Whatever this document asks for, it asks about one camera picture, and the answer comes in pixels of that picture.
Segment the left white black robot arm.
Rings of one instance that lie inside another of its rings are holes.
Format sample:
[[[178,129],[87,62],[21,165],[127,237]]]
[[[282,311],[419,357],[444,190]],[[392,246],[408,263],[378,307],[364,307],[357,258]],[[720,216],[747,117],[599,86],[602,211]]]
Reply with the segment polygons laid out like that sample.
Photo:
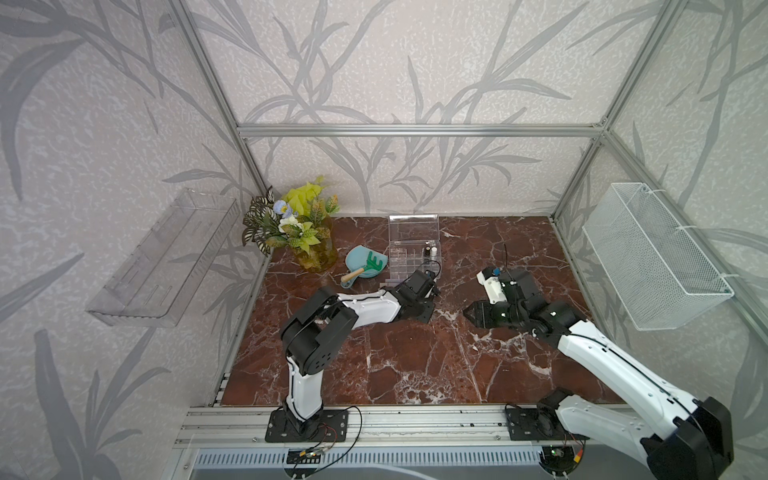
[[[438,294],[437,274],[415,270],[394,287],[368,294],[318,289],[283,325],[280,339],[289,368],[289,392],[283,408],[292,428],[307,436],[323,409],[324,369],[356,329],[403,320],[427,323]]]

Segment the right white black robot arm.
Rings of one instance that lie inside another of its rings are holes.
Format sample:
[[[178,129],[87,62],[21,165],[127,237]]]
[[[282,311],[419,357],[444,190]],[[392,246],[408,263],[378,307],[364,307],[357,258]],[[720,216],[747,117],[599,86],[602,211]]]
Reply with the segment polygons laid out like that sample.
[[[548,302],[530,272],[487,267],[477,275],[487,297],[463,314],[478,328],[506,327],[556,348],[629,405],[621,414],[558,388],[528,413],[541,434],[581,435],[644,464],[657,479],[717,479],[733,463],[730,411],[667,382],[619,348],[578,309]]]

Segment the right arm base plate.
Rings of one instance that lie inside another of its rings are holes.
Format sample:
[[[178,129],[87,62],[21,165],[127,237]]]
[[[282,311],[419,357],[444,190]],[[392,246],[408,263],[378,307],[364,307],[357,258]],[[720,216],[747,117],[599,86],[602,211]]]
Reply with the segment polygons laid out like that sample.
[[[507,403],[504,408],[506,425],[512,441],[587,440],[586,436],[567,431],[556,415],[560,403],[573,393],[557,388],[533,407]]]

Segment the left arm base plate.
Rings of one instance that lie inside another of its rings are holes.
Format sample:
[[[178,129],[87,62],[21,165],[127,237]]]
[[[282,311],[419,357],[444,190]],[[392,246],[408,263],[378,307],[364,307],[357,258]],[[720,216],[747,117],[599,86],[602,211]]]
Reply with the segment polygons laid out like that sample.
[[[346,409],[321,409],[307,421],[301,421],[289,410],[271,412],[265,434],[267,443],[344,441],[349,425]]]

